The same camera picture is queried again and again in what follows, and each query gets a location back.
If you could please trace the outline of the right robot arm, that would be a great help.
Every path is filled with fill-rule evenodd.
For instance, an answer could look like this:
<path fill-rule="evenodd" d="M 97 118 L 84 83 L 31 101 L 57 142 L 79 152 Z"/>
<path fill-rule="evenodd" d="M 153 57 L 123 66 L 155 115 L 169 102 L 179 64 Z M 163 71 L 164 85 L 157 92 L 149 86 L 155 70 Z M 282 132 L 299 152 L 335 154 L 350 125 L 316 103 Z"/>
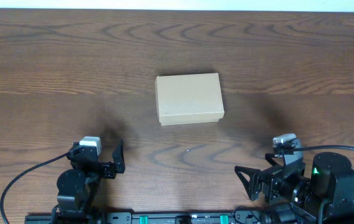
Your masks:
<path fill-rule="evenodd" d="M 354 223 L 354 170 L 348 157 L 337 153 L 352 146 L 315 146 L 311 176 L 305 177 L 302 153 L 308 148 L 297 138 L 274 138 L 265 159 L 270 168 L 235 166 L 250 200 L 260 194 L 268 208 L 251 211 L 253 223 Z"/>

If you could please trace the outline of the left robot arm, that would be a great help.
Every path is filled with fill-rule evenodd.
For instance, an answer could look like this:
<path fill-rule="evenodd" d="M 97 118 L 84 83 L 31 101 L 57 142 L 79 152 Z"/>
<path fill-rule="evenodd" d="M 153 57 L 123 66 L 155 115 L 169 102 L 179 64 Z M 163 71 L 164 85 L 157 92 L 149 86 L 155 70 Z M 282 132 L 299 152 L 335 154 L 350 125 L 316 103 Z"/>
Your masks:
<path fill-rule="evenodd" d="M 125 171 L 124 141 L 112 153 L 112 161 L 101 162 L 99 137 L 85 136 L 73 143 L 67 153 L 72 166 L 57 179 L 57 209 L 51 223 L 106 223 L 106 213 L 93 206 L 103 179 L 115 179 Z"/>

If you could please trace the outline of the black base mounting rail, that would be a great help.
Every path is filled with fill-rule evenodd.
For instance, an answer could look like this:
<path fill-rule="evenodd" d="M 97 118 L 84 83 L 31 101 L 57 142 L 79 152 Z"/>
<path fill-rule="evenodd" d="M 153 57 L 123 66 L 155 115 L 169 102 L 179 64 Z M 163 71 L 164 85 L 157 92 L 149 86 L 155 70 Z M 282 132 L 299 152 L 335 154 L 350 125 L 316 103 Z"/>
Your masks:
<path fill-rule="evenodd" d="M 92 224 L 238 224 L 261 223 L 260 211 L 237 210 L 234 212 L 202 212 L 202 213 L 130 213 L 112 212 L 97 217 L 86 218 L 63 217 L 59 212 L 55 215 L 28 215 L 25 224 L 48 223 L 92 223 Z"/>

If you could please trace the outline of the cardboard box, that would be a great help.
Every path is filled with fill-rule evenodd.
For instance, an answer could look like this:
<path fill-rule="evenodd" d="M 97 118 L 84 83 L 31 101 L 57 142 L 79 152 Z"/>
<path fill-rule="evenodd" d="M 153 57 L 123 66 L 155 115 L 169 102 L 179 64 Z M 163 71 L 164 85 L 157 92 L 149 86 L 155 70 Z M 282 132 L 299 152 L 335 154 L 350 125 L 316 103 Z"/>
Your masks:
<path fill-rule="evenodd" d="M 218 122 L 225 110 L 217 73 L 158 76 L 156 109 L 163 126 Z"/>

